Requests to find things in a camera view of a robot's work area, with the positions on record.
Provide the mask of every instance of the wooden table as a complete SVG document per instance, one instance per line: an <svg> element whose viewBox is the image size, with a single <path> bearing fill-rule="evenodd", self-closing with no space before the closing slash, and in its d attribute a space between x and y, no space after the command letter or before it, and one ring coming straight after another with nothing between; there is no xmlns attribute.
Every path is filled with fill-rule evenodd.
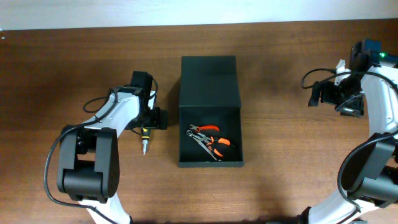
<svg viewBox="0 0 398 224"><path fill-rule="evenodd" d="M336 189L338 168L368 138L368 120L342 117L329 105L307 108L310 69L349 62L366 37L398 54L398 20L276 22L212 26L124 27L6 32L0 40L0 217L3 223L92 223L83 209L52 203L43 169L66 124L91 115L84 102L129 83L133 70L159 82L157 105L167 131L150 151L126 131L119 138L119 198L134 220L239 222L296 216ZM180 169L178 85L181 56L236 55L242 99L243 168ZM325 77L317 74L309 79ZM58 151L50 166L55 185ZM397 205L366 214L397 223Z"/></svg>

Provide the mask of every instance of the black box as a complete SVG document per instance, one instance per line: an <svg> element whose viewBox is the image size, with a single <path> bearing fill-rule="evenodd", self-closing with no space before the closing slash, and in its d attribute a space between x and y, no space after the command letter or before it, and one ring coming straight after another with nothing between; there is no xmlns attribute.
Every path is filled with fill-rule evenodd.
<svg viewBox="0 0 398 224"><path fill-rule="evenodd" d="M182 57L179 167L242 167L241 99L235 56ZM214 124L236 146L232 161L216 162L187 136L189 125Z"/></svg>

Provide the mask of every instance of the black cable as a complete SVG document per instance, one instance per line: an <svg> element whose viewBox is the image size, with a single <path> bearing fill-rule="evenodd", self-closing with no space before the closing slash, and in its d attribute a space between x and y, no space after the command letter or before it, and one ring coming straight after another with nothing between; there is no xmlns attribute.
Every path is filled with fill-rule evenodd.
<svg viewBox="0 0 398 224"><path fill-rule="evenodd" d="M59 135L59 137L54 141L54 143L52 144L52 146L50 148L50 152L49 152L49 154L47 156L47 160L45 161L45 167L44 167L44 190L45 190L45 193L47 194L47 197L51 201L53 201L54 203L57 203L59 205L68 206L68 207L91 209L93 212L97 213L99 216L104 218L106 221L108 221L108 222L110 222L112 224L116 224L116 222L112 221L110 218L106 217L100 211L98 211L96 209L96 207L92 207L90 205L80 205L80 204L77 204L77 203L62 202L62 201L59 201L59 200L55 199L52 196L52 194L50 193L49 185L48 185L48 181L47 181L47 176L48 176L48 172L49 172L49 165L50 165L50 161L51 161L51 156L52 156L56 146L58 145L58 143L61 141L62 138L64 138L67 134L71 133L72 131L75 131L75 130L77 130L79 128L82 128L84 126L87 126L87 125L95 124L95 123L99 122L100 120L102 120L103 118L105 118L113 110L113 108L116 106L116 104L118 103L118 93L116 91L114 91L113 89L109 90L109 94L108 94L107 98L110 97L111 93L114 93L113 104L111 105L111 107L102 116L100 116L98 119L95 119L94 121L78 124L78 125L70 128L70 129L66 130L64 133Z"/></svg>
<svg viewBox="0 0 398 224"><path fill-rule="evenodd" d="M102 100L102 99L107 99L107 96L97 97L97 98L94 98L94 99L88 101L87 103L85 103L83 105L83 111L86 112L86 113L97 113L106 104L106 100L104 101L104 103L97 110L93 110L93 111L86 110L86 106L89 105L90 103L94 102L94 101Z"/></svg>
<svg viewBox="0 0 398 224"><path fill-rule="evenodd" d="M134 130L134 128L138 128L138 127L130 127L130 125L127 125L128 126L128 128L130 129L130 131L132 131L134 134L138 134L138 135L140 135L140 136L142 136L142 134L141 133L139 133L139 132L137 132L136 130Z"/></svg>
<svg viewBox="0 0 398 224"><path fill-rule="evenodd" d="M157 81L155 80L155 78L152 78L152 80L154 81L154 83L155 83L155 87L156 87L156 89L155 89L155 93L154 94L152 94L152 96L150 96L149 97L149 99L152 99L154 96L156 96L156 94L157 94L157 90L159 89L159 86L157 85Z"/></svg>
<svg viewBox="0 0 398 224"><path fill-rule="evenodd" d="M332 75L332 76L330 76L330 77L328 77L328 78L326 78L326 79L324 79L324 80L322 80L322 81L320 81L320 82L316 82L316 83L314 83L314 84L312 84L312 85L310 85L310 86L304 86L304 80L305 80L305 78L306 78L309 74L311 74L311 73L313 73L313 72L316 72L316 71L328 71L328 72L330 72L330 73L334 73L335 75ZM309 88L313 88L313 87L318 87L318 86L320 86L320 85L326 83L328 80L331 80L332 78L336 78L336 77L339 77L339 76L342 76L342 75L371 75L371 76L378 77L378 78L381 78L381 79L383 79L384 81L386 81L388 84L390 84L390 86L392 87L392 89L393 89L393 90L395 91L395 93L398 95L398 87L397 87L397 85L396 85L393 81L391 81L389 78L385 77L384 75L380 75L380 74L375 73L375 72L357 72L357 71L342 72L342 73L336 74L335 71L336 71L335 69L327 69L327 68L318 68L318 69L311 70L311 71L309 71L307 74L305 74L304 77L302 78L301 87L302 87L303 89L309 89ZM342 186L342 184L341 184L341 178L342 178L342 176L343 176L343 170L345 170L345 167L346 167L347 163L349 162L349 160L350 160L356 153L358 153L360 150L362 150L364 147L366 147L366 146L368 146L368 145L370 145L370 144L374 144L374 143L379 142L379 141L383 141L383 140L386 140L386 139L389 139L389 138L393 138L393 137L394 137L395 135L397 135L397 134L398 134L398 130L397 130L397 131L394 131L393 133L385 134L385 135L383 135L383 136L381 136L381 137L379 137L379 138L376 138L376 139L373 139L373 140L370 140L370 141L366 141L366 142L364 142L364 143L358 145L355 149L353 149L353 150L347 155L347 157L344 159L343 163L341 164L340 169L339 169L339 171L338 171L338 175L337 175L337 188L338 188L338 191L339 191L340 195L341 195L347 202L349 202L349 203L351 203L352 205L354 205L355 208L356 208L356 210L349 216L350 218L353 217L354 215L356 215L357 212L359 212L359 213L361 212L361 206L359 206L359 205L358 205L356 202L354 202L353 200L349 199L349 198L346 196L346 194L344 194L344 189L343 189L343 186Z"/></svg>
<svg viewBox="0 0 398 224"><path fill-rule="evenodd" d="M354 210L350 215L348 215L346 218L344 218L342 221L338 222L337 224L343 224L344 222L347 222L350 218L354 217L358 213L357 210Z"/></svg>

